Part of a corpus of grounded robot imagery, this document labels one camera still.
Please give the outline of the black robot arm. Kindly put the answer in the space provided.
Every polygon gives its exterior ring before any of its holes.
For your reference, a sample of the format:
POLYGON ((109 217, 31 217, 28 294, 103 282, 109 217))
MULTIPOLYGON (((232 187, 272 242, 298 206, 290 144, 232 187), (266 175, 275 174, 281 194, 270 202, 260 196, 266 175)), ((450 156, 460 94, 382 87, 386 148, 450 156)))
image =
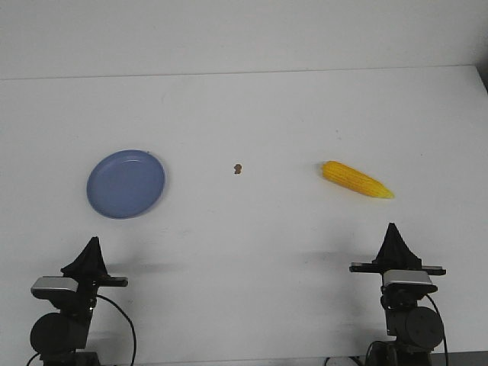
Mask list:
POLYGON ((49 301, 55 313, 39 318, 30 331, 30 344, 44 365, 99 365, 96 352, 87 352, 88 333, 97 300, 111 304, 129 323, 136 357, 137 340, 133 321, 113 300, 98 294, 100 287, 126 287, 128 279, 108 274, 100 241, 92 237, 77 258, 61 269, 60 276, 42 276, 31 286, 31 294, 49 301))
POLYGON ((379 274, 380 305, 391 341, 373 341, 364 365, 431 365, 431 353, 444 346, 449 364, 445 326, 432 299, 438 287, 432 276, 442 276, 441 266, 427 266, 407 246, 395 223, 389 223, 382 245, 370 263, 352 262, 351 273, 379 274))

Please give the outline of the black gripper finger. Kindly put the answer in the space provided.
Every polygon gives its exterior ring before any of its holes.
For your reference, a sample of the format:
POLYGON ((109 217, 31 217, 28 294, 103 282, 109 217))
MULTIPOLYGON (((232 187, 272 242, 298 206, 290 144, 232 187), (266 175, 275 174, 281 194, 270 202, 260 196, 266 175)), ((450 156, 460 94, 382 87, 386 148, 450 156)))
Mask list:
POLYGON ((64 276, 89 276, 95 275, 98 270, 98 237, 92 237, 78 257, 70 264, 61 269, 64 276))
POLYGON ((104 263, 104 258, 100 246, 100 240, 97 236, 95 237, 95 257, 97 262, 96 268, 97 268, 98 277, 107 278, 109 274, 106 265, 104 263))
POLYGON ((394 259, 399 267, 421 267, 422 260, 407 246, 397 226, 393 224, 394 259))
POLYGON ((394 224, 389 223, 387 227, 387 231, 384 236, 384 241, 380 247, 380 250, 376 258, 373 260, 374 264, 387 264, 387 263, 391 263, 394 260, 394 255, 392 252, 393 229, 394 229, 394 224))

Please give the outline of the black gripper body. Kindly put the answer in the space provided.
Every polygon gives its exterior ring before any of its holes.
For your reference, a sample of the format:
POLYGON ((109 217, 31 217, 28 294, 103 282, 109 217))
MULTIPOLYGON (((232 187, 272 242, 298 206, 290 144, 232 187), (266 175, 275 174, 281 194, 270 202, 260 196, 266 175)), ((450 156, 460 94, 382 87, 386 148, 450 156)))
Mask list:
POLYGON ((127 277, 117 277, 102 275, 101 277, 80 277, 77 279, 79 284, 77 294, 81 302, 85 305, 94 305, 98 289, 100 287, 127 287, 127 277))
POLYGON ((400 268, 377 263, 352 262, 349 266, 351 273, 372 273, 382 275, 389 270, 424 271, 428 275, 446 275, 446 269, 441 266, 422 266, 421 268, 400 268))

